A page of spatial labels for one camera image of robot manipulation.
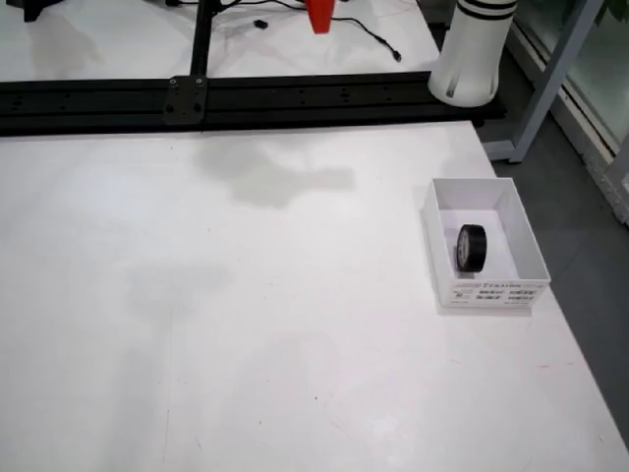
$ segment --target black bracket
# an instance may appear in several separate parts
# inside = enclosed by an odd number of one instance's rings
[[[30,23],[37,19],[44,8],[61,1],[62,0],[7,0],[7,5],[22,8],[24,10],[24,21]]]
[[[197,125],[205,116],[207,78],[175,76],[168,81],[164,122],[169,125]]]

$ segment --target gray metal post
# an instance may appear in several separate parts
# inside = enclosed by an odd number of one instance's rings
[[[620,151],[603,176],[603,192],[616,217],[629,224],[629,138],[625,137]]]
[[[564,32],[550,56],[543,75],[536,81],[536,90],[518,123],[513,137],[513,153],[510,162],[521,162],[542,125],[543,118],[561,89],[568,69],[577,57],[602,0],[582,0],[568,19]]]

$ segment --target gray floor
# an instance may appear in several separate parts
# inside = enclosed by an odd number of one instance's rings
[[[509,113],[519,115],[532,87],[508,53],[500,89]],[[523,163],[493,168],[518,187],[557,301],[629,445],[629,229],[551,117]]]

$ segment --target black cable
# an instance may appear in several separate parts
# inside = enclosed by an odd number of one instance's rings
[[[199,2],[186,2],[186,1],[181,1],[180,0],[180,5],[198,5]],[[265,3],[276,3],[278,5],[282,5],[283,7],[286,7],[290,10],[294,10],[297,12],[306,12],[308,11],[308,9],[306,7],[298,7],[295,5],[290,5],[288,3],[284,3],[281,0],[257,0],[257,1],[243,1],[243,0],[233,0],[231,3],[228,3],[227,5],[223,5],[222,8],[220,9],[220,12],[224,12],[225,10],[228,10],[232,7],[235,6],[245,6],[245,5],[263,5]],[[380,44],[382,44],[384,47],[386,47],[390,52],[391,55],[393,56],[393,59],[395,59],[397,62],[400,62],[402,60],[402,54],[399,53],[399,51],[397,51],[396,49],[393,48],[393,46],[391,46],[391,44],[389,44],[389,42],[384,39],[382,36],[377,35],[376,33],[374,33],[373,31],[371,31],[369,28],[367,28],[363,22],[361,22],[360,20],[357,20],[356,18],[352,18],[352,17],[332,17],[331,20],[333,22],[348,22],[348,23],[353,23],[355,25],[357,25],[361,30],[363,30],[364,32],[366,32],[369,36],[371,36],[373,39],[375,39],[377,42],[379,42]]]

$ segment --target white cardboard box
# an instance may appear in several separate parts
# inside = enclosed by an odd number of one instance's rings
[[[444,307],[531,307],[550,276],[511,179],[433,179],[422,208],[439,300]],[[456,268],[464,224],[485,228],[479,273]]]

